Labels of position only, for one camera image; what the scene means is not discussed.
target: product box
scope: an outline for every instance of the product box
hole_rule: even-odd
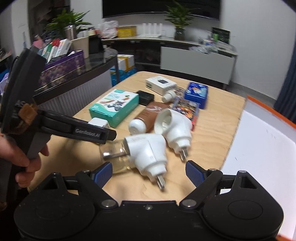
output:
[[[139,104],[139,95],[123,90],[113,90],[89,108],[92,118],[107,120],[116,127]]]
[[[184,99],[199,103],[199,108],[204,109],[207,101],[207,92],[208,87],[206,85],[190,82],[184,93]]]
[[[162,76],[155,76],[149,79],[146,79],[146,87],[153,90],[154,92],[164,95],[169,89],[177,86],[177,84],[167,78]]]
[[[71,41],[69,39],[61,40],[59,42],[59,47],[57,49],[55,57],[68,53],[70,47],[71,47]]]
[[[75,51],[74,54],[56,61],[53,61],[52,59],[41,73],[38,89],[35,90],[35,94],[39,94],[54,86],[71,81],[85,71],[85,61],[82,50]]]
[[[127,72],[135,67],[135,59],[133,55],[118,54],[117,55],[118,69]]]
[[[172,110],[178,111],[182,115],[186,116],[192,124],[192,131],[194,130],[196,120],[199,113],[199,104],[193,101],[185,100],[181,97],[177,97],[171,108]]]
[[[133,37],[137,35],[137,26],[126,26],[117,28],[117,36],[122,37]]]

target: white pot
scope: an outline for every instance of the white pot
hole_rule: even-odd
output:
[[[89,37],[82,37],[78,39],[71,40],[72,50],[83,50],[84,58],[89,57]]]

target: human hand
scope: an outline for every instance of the human hand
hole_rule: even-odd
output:
[[[49,155],[47,145],[42,148],[40,153],[45,156]],[[41,168],[39,155],[35,159],[29,160],[17,145],[4,138],[3,134],[0,134],[0,157],[16,166],[26,167],[24,172],[15,175],[15,180],[21,188],[28,187],[34,178],[35,172]]]

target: television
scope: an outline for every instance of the television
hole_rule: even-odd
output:
[[[193,9],[191,15],[219,19],[221,0],[177,0],[178,3]],[[103,0],[103,18],[141,13],[164,13],[172,0]]]

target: blue tin box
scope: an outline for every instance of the blue tin box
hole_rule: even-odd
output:
[[[207,101],[208,87],[206,85],[190,82],[184,93],[184,99],[199,103],[199,108],[204,109]]]

